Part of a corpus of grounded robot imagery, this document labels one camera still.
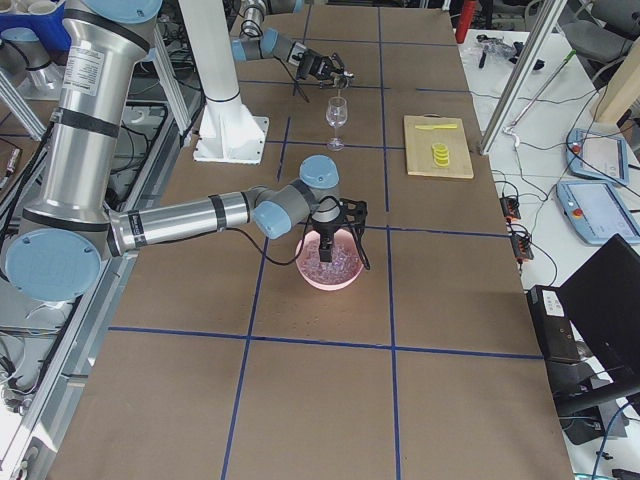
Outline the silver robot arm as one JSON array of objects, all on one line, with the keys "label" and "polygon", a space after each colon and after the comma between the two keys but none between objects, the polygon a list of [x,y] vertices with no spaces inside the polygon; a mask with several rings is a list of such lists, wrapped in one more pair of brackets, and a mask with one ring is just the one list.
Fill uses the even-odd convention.
[{"label": "silver robot arm", "polygon": [[[244,105],[237,61],[276,59],[294,65],[298,78],[337,88],[352,74],[337,55],[322,55],[262,27],[267,15],[294,13],[298,1],[248,1],[243,35],[231,40],[219,1],[184,1],[183,21],[205,105],[195,159],[257,164],[268,121]],[[273,191],[255,187],[169,207],[127,212],[104,206],[112,160],[135,65],[149,52],[157,1],[71,1],[63,24],[71,38],[62,92],[50,127],[50,156],[38,196],[22,210],[18,236],[6,250],[8,282],[28,297],[48,302],[84,294],[106,256],[147,245],[256,224],[269,239],[311,220],[325,237],[338,229],[341,210],[334,162],[315,155],[299,177]]]},{"label": "silver robot arm", "polygon": [[239,37],[231,41],[234,60],[276,59],[285,67],[295,86],[300,80],[313,77],[321,88],[348,88],[354,74],[346,69],[336,52],[322,55],[274,28],[263,26],[267,16],[297,13],[302,6],[302,1],[243,1],[239,10],[242,19]]}]

